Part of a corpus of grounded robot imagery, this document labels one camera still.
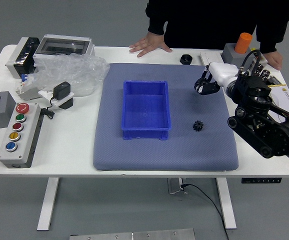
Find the gray floor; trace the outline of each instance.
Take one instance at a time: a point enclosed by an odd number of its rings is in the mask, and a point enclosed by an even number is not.
[[[21,37],[92,37],[96,46],[128,46],[148,28],[147,0],[0,0],[0,52]],[[289,86],[289,25],[278,50]],[[214,179],[188,179],[219,206]],[[67,240],[69,235],[194,228],[197,240],[226,239],[213,205],[195,188],[169,195],[165,178],[64,178],[50,231],[36,231],[46,178],[0,177],[0,239]],[[289,178],[241,184],[230,178],[237,229],[231,240],[289,240]]]

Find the white table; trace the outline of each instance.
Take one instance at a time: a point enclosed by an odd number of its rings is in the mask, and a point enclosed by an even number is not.
[[[12,77],[5,66],[15,47],[16,45],[8,45],[0,54],[0,92],[9,91],[15,101],[19,103],[23,101],[15,92],[17,80]],[[95,55],[104,58],[108,63],[180,65],[180,58],[183,54],[190,54],[193,57],[192,65],[203,65],[201,57],[204,61],[208,61],[209,57],[214,61],[220,56],[219,51],[174,49],[172,53],[167,53],[162,49],[157,49],[137,58],[137,53],[129,53],[128,47],[95,47]],[[279,71],[269,66],[268,69],[281,82],[284,82]],[[236,134],[234,136],[239,167],[234,171],[98,171],[93,166],[93,147],[101,94],[102,88],[100,87],[90,96],[75,97],[73,107],[56,111],[53,120],[44,119],[31,168],[9,169],[0,162],[0,176],[49,178],[40,217],[42,225],[38,226],[38,229],[41,228],[40,230],[49,229],[58,178],[217,178],[222,209],[225,209],[225,205],[229,205],[228,215],[233,217],[226,178],[289,177],[288,157],[265,159]],[[42,108],[49,106],[48,101],[42,98],[30,102],[38,103]],[[227,96],[226,104],[229,114],[233,116],[236,105]],[[6,128],[0,129],[0,146],[5,131]],[[227,228],[235,228],[234,218],[232,224],[229,222],[230,220],[226,221]]]

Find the gray mat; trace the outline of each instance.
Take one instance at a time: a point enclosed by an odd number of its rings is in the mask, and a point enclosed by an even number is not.
[[[194,84],[204,66],[112,63],[103,82],[95,131],[97,170],[230,171],[238,155],[223,91],[199,95]],[[171,130],[168,140],[123,140],[123,82],[167,81]],[[202,131],[194,131],[200,120]]]

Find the blue plastic bin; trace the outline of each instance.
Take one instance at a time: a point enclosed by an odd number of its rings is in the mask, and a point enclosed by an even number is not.
[[[167,140],[171,129],[168,83],[166,81],[124,81],[123,139]]]

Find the black cable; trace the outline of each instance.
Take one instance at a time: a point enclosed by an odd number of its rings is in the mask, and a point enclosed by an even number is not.
[[[220,213],[220,211],[219,211],[219,209],[217,208],[217,206],[216,206],[216,204],[214,203],[214,201],[212,201],[212,199],[211,199],[207,194],[205,194],[204,191],[202,191],[202,190],[201,190],[199,187],[197,187],[196,185],[193,185],[193,184],[182,184],[182,185],[181,185],[182,188],[185,188],[185,187],[187,187],[187,186],[193,186],[193,187],[199,189],[199,191],[202,192],[202,193],[212,202],[212,204],[214,205],[215,209],[217,210],[217,212],[218,212],[218,214],[219,214],[219,216],[220,216],[220,218],[221,218],[221,222],[222,222],[223,230],[224,230],[224,232],[225,232],[226,239],[229,240],[229,236],[228,236],[228,233],[227,233],[227,230],[226,230],[226,226],[225,226],[224,217],[223,217],[222,214]]]
[[[247,59],[248,59],[249,56],[250,56],[251,54],[253,54],[253,53],[257,53],[258,57],[256,58],[255,65],[254,65],[254,67],[253,67],[253,69],[252,69],[252,71],[251,71],[251,75],[254,75],[255,71],[256,71],[257,68],[258,68],[258,65],[259,65],[259,62],[260,62],[260,58],[261,58],[261,52],[260,52],[258,49],[252,50],[251,52],[249,52],[249,53],[245,56],[245,58],[244,58],[244,60],[243,60],[243,62],[242,62],[242,65],[241,65],[241,67],[244,67],[245,64],[246,64]]]
[[[51,108],[53,106],[53,104],[51,103],[51,100],[54,99],[54,97],[52,97],[50,99],[50,104],[51,106],[48,106],[47,108],[43,108],[41,109],[41,112],[46,115],[49,119],[53,119],[54,118],[54,115],[55,115],[55,112],[52,111],[52,110],[49,110],[49,108]]]

